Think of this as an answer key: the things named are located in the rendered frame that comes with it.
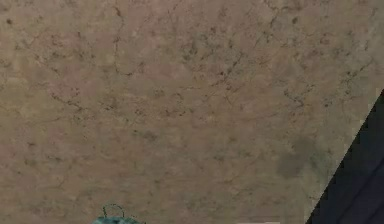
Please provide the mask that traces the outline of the teal round object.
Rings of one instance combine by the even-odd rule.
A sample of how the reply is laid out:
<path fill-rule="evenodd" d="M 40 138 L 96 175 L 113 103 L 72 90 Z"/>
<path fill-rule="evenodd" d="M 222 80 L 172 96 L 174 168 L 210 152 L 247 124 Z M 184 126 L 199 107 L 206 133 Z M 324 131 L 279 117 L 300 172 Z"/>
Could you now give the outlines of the teal round object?
<path fill-rule="evenodd" d="M 109 216 L 108 209 L 116 208 L 120 214 L 118 216 Z M 122 206 L 118 204 L 107 204 L 102 207 L 102 215 L 97 217 L 91 224 L 147 224 L 146 222 L 138 221 L 133 217 L 126 217 Z"/>

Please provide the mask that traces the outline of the dark blue furniture block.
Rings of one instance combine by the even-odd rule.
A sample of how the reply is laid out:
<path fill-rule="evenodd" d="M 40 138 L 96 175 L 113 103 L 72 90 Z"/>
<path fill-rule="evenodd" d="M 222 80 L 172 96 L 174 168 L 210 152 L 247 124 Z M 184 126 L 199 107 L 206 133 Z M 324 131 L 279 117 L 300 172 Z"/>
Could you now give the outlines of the dark blue furniture block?
<path fill-rule="evenodd" d="M 384 89 L 305 224 L 384 224 Z"/>

